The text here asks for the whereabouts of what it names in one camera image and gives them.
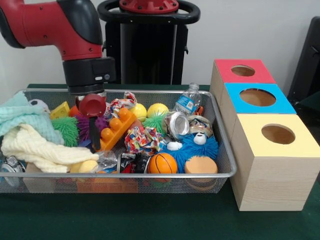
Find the light blue towel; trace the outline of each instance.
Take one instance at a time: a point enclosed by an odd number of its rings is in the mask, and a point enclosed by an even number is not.
[[[61,133],[52,126],[49,114],[40,106],[30,105],[22,91],[0,105],[0,136],[19,124],[29,124],[46,140],[64,144]]]

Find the wire basket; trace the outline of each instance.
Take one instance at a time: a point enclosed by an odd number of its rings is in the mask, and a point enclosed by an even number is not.
[[[125,90],[105,90],[107,100],[124,97]],[[138,103],[147,109],[154,103],[163,103],[173,109],[183,91],[130,90]],[[75,104],[74,96],[66,89],[26,89],[28,100],[40,99],[54,109],[67,101]],[[215,98],[200,91],[204,117],[212,123],[219,143],[215,163],[216,174],[95,174],[95,173],[25,173],[0,172],[0,193],[218,193],[237,167]],[[126,151],[120,140],[112,149],[117,155]]]

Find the mini basketball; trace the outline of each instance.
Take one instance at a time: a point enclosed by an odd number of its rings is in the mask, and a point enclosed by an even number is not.
[[[168,153],[154,155],[148,165],[150,174],[176,174],[178,165],[173,156]]]

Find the water bottle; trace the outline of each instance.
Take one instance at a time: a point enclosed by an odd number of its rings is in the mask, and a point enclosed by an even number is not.
[[[198,90],[198,84],[190,83],[189,89],[183,92],[179,100],[175,103],[174,110],[183,112],[187,116],[192,115],[201,105],[201,95]]]

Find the cream towel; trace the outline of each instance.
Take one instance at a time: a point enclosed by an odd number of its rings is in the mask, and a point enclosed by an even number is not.
[[[71,164],[99,158],[85,147],[66,147],[47,141],[28,124],[11,129],[3,138],[1,151],[5,156],[33,163],[45,173],[66,173]]]

